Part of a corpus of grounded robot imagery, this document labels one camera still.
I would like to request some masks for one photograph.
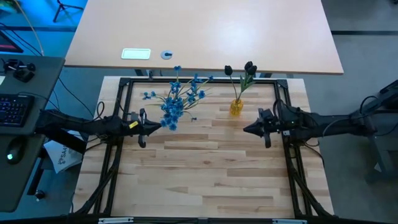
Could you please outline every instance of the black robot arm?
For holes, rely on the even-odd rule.
[[[65,139],[66,135],[59,136],[61,129],[97,135],[103,142],[111,142],[118,137],[138,134],[140,147],[146,147],[144,136],[149,136],[160,127],[159,123],[147,119],[144,109],[140,110],[140,114],[131,113],[129,121],[123,121],[119,116],[105,116],[93,121],[69,116],[57,110],[43,110],[36,124],[36,132],[45,134],[62,144],[70,143],[70,139]]]
[[[277,105],[280,108],[280,117],[275,115]],[[285,105],[282,101],[276,101],[273,111],[274,113],[270,109],[259,108],[259,118],[256,122],[243,129],[247,133],[264,137],[266,147],[271,146],[269,135],[275,132],[283,132],[289,137],[291,143],[306,142],[310,138],[337,134],[367,136],[376,132],[368,116],[352,114],[321,116]]]

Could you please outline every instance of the computer mouse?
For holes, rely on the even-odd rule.
[[[7,162],[17,164],[24,156],[27,139],[24,136],[18,136],[11,140],[6,149]]]

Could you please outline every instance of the blue flower bouquet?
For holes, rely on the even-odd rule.
[[[209,77],[207,80],[202,80],[198,78],[196,74],[195,77],[185,83],[183,86],[178,80],[178,71],[181,70],[181,66],[174,67],[177,72],[177,81],[170,82],[170,91],[167,97],[157,95],[154,91],[150,94],[144,93],[143,100],[150,100],[156,98],[160,100],[161,104],[153,104],[159,106],[164,112],[163,117],[160,120],[162,127],[169,127],[171,131],[177,129],[178,120],[187,113],[191,116],[191,121],[197,118],[193,117],[188,111],[189,109],[195,107],[199,104],[200,100],[206,96],[207,90],[202,90],[206,83],[213,79],[213,76]]]

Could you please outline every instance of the desk surface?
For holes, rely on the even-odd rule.
[[[119,78],[104,78],[99,94],[99,100],[105,103],[103,114],[113,112]],[[292,79],[288,83],[292,104],[309,110],[303,80]],[[255,84],[246,90],[239,118],[229,116],[229,104],[235,96],[231,85],[207,86],[216,88],[209,90],[211,95],[190,110],[197,121],[191,122],[185,114],[176,132],[157,130],[147,138],[145,149],[139,147],[136,136],[124,139],[112,215],[293,217],[280,134],[271,134],[272,147],[266,149],[263,139],[242,130],[258,117],[258,107],[272,107],[273,86]],[[152,90],[166,95],[169,84],[135,83],[131,110],[145,108],[148,118],[158,121],[162,116],[160,108],[148,105],[156,100],[142,100],[143,93]],[[93,141],[88,147],[97,143]],[[98,185],[105,147],[95,147],[85,154],[73,199],[76,209]],[[322,160],[307,148],[302,148],[302,158],[308,188],[333,213]],[[105,192],[102,208],[108,190]]]
[[[125,48],[150,59],[123,60]],[[343,73],[321,0],[89,0],[65,66],[217,71],[249,60],[259,72]]]
[[[36,66],[35,76],[28,83],[16,80],[12,72],[5,75],[3,83],[0,85],[0,93],[17,94],[21,91],[35,93],[43,97],[50,98],[51,92],[57,82],[61,72],[64,59],[55,57],[39,57],[27,55],[0,55],[0,58],[18,59],[24,64],[33,63]],[[26,183],[32,173],[33,166],[39,154],[44,136],[35,134],[35,124],[39,117],[40,110],[45,108],[47,100],[35,96],[35,101],[30,110],[29,116],[24,127],[14,128],[0,126],[0,211],[13,212],[22,197]],[[22,160],[15,165],[10,165],[6,161],[6,149],[8,144],[17,135],[29,135]]]

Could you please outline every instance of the yellow tag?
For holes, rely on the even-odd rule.
[[[135,127],[135,126],[137,126],[137,125],[138,125],[138,122],[135,121],[135,122],[131,123],[131,124],[129,125],[129,127],[130,127],[130,129],[132,129],[133,127]]]

